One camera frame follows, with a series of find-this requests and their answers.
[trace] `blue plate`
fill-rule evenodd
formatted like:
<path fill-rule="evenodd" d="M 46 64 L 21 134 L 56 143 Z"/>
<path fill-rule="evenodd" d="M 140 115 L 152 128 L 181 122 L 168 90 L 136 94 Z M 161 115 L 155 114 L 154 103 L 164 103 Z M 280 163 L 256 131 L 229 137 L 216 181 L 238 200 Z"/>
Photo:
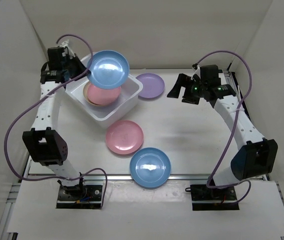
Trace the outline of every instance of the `blue plate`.
<path fill-rule="evenodd" d="M 146 189 L 163 185 L 171 174 L 171 162 L 161 150 L 143 148 L 131 159 L 130 172 L 137 184 Z"/>
<path fill-rule="evenodd" d="M 93 85 L 101 89 L 114 89 L 125 83 L 130 66 L 122 54 L 104 50 L 94 54 L 90 71 L 87 77 Z"/>

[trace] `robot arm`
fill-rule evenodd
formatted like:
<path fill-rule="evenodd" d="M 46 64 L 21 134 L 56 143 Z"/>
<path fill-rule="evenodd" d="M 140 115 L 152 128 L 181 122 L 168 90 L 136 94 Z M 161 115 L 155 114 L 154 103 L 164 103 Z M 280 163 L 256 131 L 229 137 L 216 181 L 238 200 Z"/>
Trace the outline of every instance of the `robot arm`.
<path fill-rule="evenodd" d="M 58 47 L 49 48 L 49 61 L 41 69 L 41 98 L 55 87 L 81 74 L 86 67 L 64 41 Z M 23 133 L 22 139 L 34 162 L 51 169 L 57 176 L 65 177 L 59 183 L 68 194 L 81 196 L 82 179 L 69 181 L 80 176 L 67 159 L 68 148 L 57 133 L 57 119 L 65 88 L 61 87 L 42 102 L 37 110 L 30 131 Z"/>
<path fill-rule="evenodd" d="M 194 65 L 193 68 L 195 73 L 192 77 L 179 74 L 168 98 L 178 98 L 181 87 L 184 87 L 182 102 L 197 105 L 200 98 L 204 98 L 220 114 L 230 131 L 234 126 L 236 111 L 239 111 L 234 134 L 239 151 L 228 168 L 214 175 L 214 184 L 236 184 L 247 178 L 270 173 L 278 149 L 275 140 L 267 140 L 254 127 L 244 109 L 237 109 L 239 101 L 236 93 L 229 84 L 221 84 L 216 65 Z"/>

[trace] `black mounting base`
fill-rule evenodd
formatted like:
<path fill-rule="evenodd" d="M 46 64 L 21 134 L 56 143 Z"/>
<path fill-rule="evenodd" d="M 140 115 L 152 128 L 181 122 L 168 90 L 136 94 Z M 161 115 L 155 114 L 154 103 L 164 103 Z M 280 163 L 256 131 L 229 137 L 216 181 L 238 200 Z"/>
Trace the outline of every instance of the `black mounting base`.
<path fill-rule="evenodd" d="M 58 191 L 57 209 L 100 209 L 103 185 L 84 185 L 85 194 L 79 199 L 66 194 L 62 186 Z"/>
<path fill-rule="evenodd" d="M 239 210 L 234 187 L 224 189 L 207 188 L 205 184 L 194 184 L 186 188 L 191 193 L 193 211 Z"/>

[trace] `white bin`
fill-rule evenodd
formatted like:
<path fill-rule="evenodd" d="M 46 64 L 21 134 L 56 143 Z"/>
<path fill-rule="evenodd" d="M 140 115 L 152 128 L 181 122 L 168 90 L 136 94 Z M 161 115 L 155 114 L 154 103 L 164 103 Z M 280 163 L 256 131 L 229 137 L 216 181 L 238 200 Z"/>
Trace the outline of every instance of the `white bin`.
<path fill-rule="evenodd" d="M 87 65 L 89 56 L 81 60 L 85 66 Z M 129 74 L 128 79 L 121 86 L 121 94 L 118 99 L 108 106 L 96 107 L 89 104 L 83 96 L 83 88 L 87 82 L 87 77 L 71 82 L 66 86 L 65 92 L 105 129 L 121 119 L 137 104 L 138 94 L 143 89 L 143 84 Z"/>

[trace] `pink plate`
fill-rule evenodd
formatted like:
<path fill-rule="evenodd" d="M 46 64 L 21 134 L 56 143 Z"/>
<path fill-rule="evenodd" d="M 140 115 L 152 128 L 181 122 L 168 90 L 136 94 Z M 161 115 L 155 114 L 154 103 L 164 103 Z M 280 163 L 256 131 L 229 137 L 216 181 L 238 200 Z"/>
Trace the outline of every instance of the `pink plate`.
<path fill-rule="evenodd" d="M 106 106 L 114 102 L 120 93 L 120 86 L 113 89 L 102 89 L 91 84 L 87 89 L 87 98 L 94 104 Z"/>
<path fill-rule="evenodd" d="M 144 140 L 141 127 L 133 121 L 113 123 L 106 132 L 106 145 L 116 154 L 126 155 L 138 150 Z"/>

